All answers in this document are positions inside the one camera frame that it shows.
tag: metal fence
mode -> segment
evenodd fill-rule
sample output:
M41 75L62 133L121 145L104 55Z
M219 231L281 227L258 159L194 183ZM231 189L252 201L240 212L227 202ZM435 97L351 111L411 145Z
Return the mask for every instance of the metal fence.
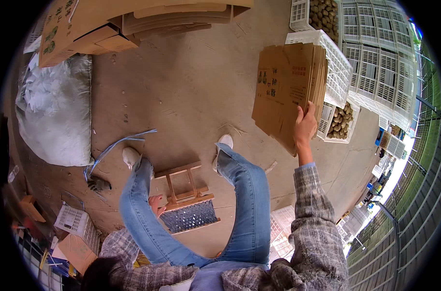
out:
M440 83L421 46L423 98L441 108ZM351 290L402 290L429 256L441 221L441 118L421 108L409 162L385 207L353 241Z

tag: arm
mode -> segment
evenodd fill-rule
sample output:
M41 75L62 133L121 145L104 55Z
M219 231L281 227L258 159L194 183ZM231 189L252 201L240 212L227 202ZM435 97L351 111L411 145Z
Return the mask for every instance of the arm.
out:
M334 223L334 208L322 189L309 144L317 128L315 106L310 103L308 108L305 116L298 109L294 131L300 167L293 175L296 205L290 239L295 253L290 265L311 289L345 289L348 270Z

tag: left hand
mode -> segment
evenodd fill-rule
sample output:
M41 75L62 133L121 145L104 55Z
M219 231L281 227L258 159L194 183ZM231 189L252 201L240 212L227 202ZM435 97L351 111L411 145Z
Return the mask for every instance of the left hand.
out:
M149 206L151 206L153 213L156 215L156 218L159 218L161 214L165 211L165 206L162 206L158 209L159 200L162 199L162 194L157 196L149 197Z

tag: gray plaid jacket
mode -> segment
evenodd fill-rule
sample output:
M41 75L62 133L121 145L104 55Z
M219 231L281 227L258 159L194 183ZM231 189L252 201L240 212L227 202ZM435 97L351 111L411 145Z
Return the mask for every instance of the gray plaid jacket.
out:
M316 166L300 167L294 173L295 220L289 241L295 253L288 262L277 259L269 271L260 267L222 273L226 291L239 290L346 290L348 270L340 235L335 227L334 208L326 197ZM124 290L187 291L199 270L169 263L133 269L138 246L126 229L105 239L100 257L121 257L112 280Z

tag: blue jeans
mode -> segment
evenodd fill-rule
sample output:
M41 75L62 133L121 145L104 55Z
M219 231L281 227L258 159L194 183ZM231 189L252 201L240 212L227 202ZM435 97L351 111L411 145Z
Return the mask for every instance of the blue jeans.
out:
M271 240L269 184L262 168L251 164L223 143L217 171L235 187L235 223L230 239L215 259L202 257L174 239L157 220L148 204L153 167L146 158L133 166L120 196L120 215L136 244L152 264L194 264L203 267L217 261L268 264Z

